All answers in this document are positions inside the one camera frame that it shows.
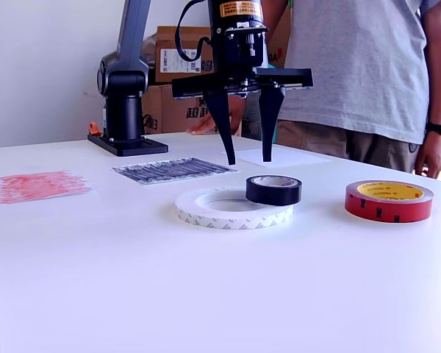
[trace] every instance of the red scribbled paper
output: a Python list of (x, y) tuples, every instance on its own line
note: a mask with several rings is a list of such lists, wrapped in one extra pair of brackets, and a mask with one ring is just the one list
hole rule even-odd
[(71, 171), (52, 171), (0, 178), (0, 204), (74, 195), (93, 190), (88, 182)]

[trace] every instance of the gray t-shirt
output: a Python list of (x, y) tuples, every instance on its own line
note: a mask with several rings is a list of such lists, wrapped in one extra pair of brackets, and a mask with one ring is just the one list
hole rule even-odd
[(422, 143), (429, 78), (421, 14), (441, 0), (295, 0), (286, 67), (312, 68), (280, 119)]

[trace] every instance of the cardboard box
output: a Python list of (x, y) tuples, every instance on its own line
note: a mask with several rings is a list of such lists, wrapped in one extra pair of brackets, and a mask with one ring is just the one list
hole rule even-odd
[(287, 7), (268, 43), (268, 61), (277, 68), (283, 68), (286, 62), (287, 45), (291, 32), (291, 15), (292, 9)]
[[(214, 72), (212, 48), (204, 43), (199, 60), (196, 60), (194, 63), (188, 63), (179, 56), (176, 50), (175, 31), (175, 26), (159, 26), (157, 28), (155, 82), (171, 83), (172, 79)], [(186, 54), (194, 57), (199, 40), (202, 37), (211, 38), (211, 30), (209, 27), (183, 26), (181, 37), (182, 47)]]
[(173, 99), (171, 85), (150, 86), (142, 97), (142, 111), (147, 135), (185, 132), (208, 113), (203, 99)]

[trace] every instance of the white wall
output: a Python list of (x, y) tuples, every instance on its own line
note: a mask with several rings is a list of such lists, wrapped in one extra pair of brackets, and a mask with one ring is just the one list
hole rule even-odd
[[(124, 0), (0, 0), (0, 146), (85, 139), (101, 123), (99, 60), (114, 51)], [(152, 0), (146, 35), (187, 0)], [(198, 4), (186, 25), (207, 25)]]

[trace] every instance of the red tape roll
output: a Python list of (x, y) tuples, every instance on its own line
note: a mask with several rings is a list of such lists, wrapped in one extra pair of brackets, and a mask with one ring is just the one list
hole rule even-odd
[(404, 182), (370, 180), (346, 187), (346, 210), (358, 217), (387, 223), (422, 221), (431, 215), (434, 194)]

